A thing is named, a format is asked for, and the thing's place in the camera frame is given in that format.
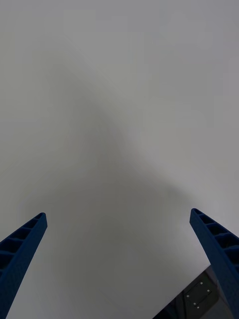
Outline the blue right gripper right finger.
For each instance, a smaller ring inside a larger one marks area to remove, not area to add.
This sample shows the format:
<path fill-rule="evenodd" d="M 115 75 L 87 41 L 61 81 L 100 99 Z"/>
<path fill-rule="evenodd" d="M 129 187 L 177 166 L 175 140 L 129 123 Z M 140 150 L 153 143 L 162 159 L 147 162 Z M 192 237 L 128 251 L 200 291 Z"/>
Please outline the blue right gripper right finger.
<path fill-rule="evenodd" d="M 239 238 L 196 208 L 190 225 L 202 245 L 235 319 L 239 318 Z"/>

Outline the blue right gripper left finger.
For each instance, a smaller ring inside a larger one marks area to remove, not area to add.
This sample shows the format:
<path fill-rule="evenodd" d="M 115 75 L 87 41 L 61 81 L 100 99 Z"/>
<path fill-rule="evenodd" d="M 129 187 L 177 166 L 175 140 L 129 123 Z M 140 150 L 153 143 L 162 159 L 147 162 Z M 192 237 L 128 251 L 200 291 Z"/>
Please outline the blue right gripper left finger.
<path fill-rule="evenodd" d="M 47 229 L 44 212 L 39 213 L 0 243 L 0 318 L 11 308 L 31 260 Z"/>

